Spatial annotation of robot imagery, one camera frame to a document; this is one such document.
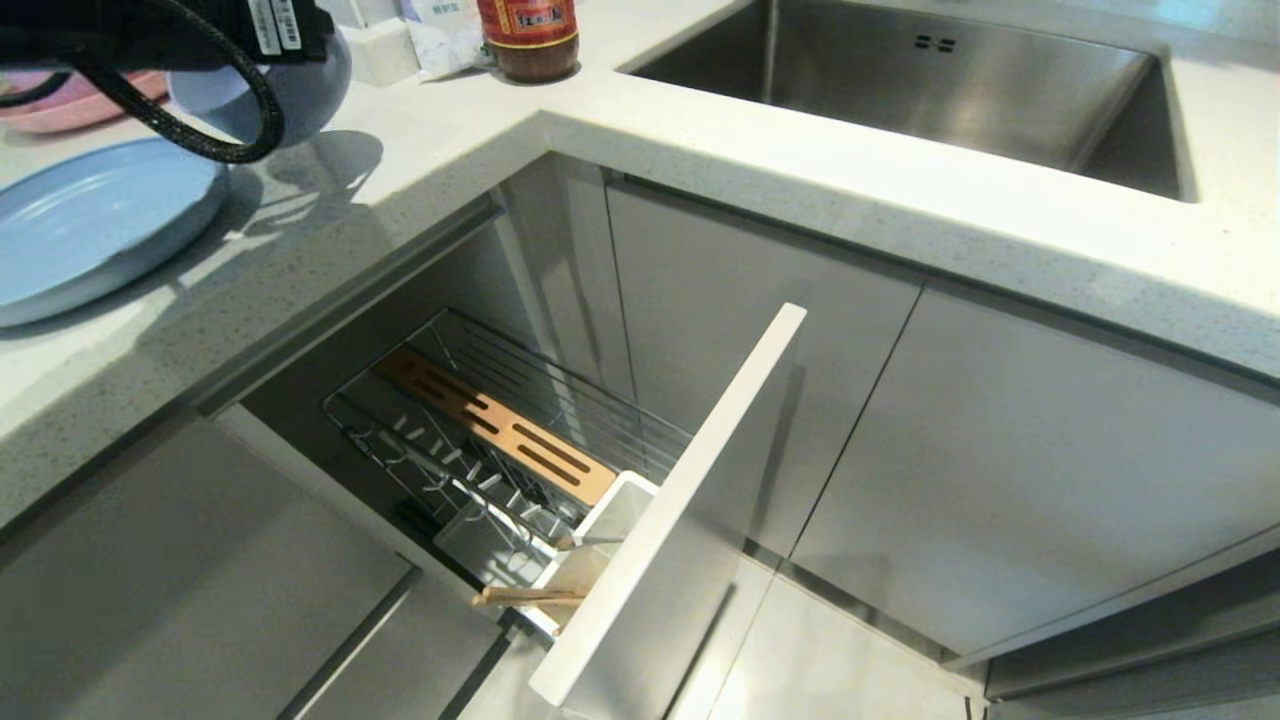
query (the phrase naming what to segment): brown liquid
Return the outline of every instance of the brown liquid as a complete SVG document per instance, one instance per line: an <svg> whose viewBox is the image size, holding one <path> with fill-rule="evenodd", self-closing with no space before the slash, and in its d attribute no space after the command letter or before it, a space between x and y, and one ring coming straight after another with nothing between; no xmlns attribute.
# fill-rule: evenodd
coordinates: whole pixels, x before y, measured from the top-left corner
<svg viewBox="0 0 1280 720"><path fill-rule="evenodd" d="M516 82L552 82L577 67L577 36L547 47L517 49L490 45L502 74Z"/></svg>

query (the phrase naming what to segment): utensil organizer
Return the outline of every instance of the utensil organizer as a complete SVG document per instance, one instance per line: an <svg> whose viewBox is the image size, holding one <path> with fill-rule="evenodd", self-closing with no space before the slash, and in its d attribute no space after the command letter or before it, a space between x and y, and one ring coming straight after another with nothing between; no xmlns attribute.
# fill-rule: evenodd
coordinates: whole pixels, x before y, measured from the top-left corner
<svg viewBox="0 0 1280 720"><path fill-rule="evenodd" d="M690 441L457 310L369 364L323 410L442 533L485 523L508 560L524 553L541 566L573 543L618 473L662 484ZM497 582L530 585L539 574Z"/></svg>

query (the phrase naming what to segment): black braided cable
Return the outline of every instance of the black braided cable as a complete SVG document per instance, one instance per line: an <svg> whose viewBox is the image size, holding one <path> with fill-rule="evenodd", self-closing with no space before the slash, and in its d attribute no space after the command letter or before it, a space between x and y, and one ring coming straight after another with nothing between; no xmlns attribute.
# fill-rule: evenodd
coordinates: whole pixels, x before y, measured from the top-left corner
<svg viewBox="0 0 1280 720"><path fill-rule="evenodd" d="M70 77L70 73L54 73L36 87L0 95L0 109L18 108L19 105L27 105L29 102L44 100L45 97L49 97L61 90Z"/></svg>
<svg viewBox="0 0 1280 720"><path fill-rule="evenodd" d="M124 77L111 70L101 58L95 58L88 53L79 53L67 58L67 61L125 113L142 120L147 127L174 145L197 155L204 155L219 163L242 164L261 160L279 147L280 140L284 137L284 111L280 109L280 102L275 99L271 86L266 83L266 78L257 72L253 60L209 20L177 0L145 1L166 9L195 26L202 36L223 53L228 64L244 78L250 91L253 92L253 99L257 100L259 115L262 120L257 131L257 137L252 142L227 142L210 137L183 123L163 110L154 100L138 92Z"/></svg>

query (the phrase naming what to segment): sink basin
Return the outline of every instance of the sink basin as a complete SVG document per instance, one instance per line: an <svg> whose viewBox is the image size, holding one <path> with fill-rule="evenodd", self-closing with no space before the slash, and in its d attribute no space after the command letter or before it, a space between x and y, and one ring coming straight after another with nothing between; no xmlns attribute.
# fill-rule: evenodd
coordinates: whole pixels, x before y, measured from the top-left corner
<svg viewBox="0 0 1280 720"><path fill-rule="evenodd" d="M841 0L762 0L631 74L1187 199L1161 63L1147 53Z"/></svg>

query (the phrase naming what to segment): white quartz countertop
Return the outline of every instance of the white quartz countertop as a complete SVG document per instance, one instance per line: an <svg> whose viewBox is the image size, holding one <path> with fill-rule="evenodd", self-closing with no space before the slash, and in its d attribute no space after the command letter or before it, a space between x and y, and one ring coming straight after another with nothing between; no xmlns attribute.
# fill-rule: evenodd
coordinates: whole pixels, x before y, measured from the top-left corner
<svg viewBox="0 0 1280 720"><path fill-rule="evenodd" d="M590 0L573 77L353 86L325 133L234 168L232 202L173 263L67 316L0 331L0 528L251 343L548 151L1280 378L1274 46L1061 4L881 4L1161 55L1196 201L634 78L617 68L740 3ZM0 186L146 135L132 120L56 140L5 133Z"/></svg>

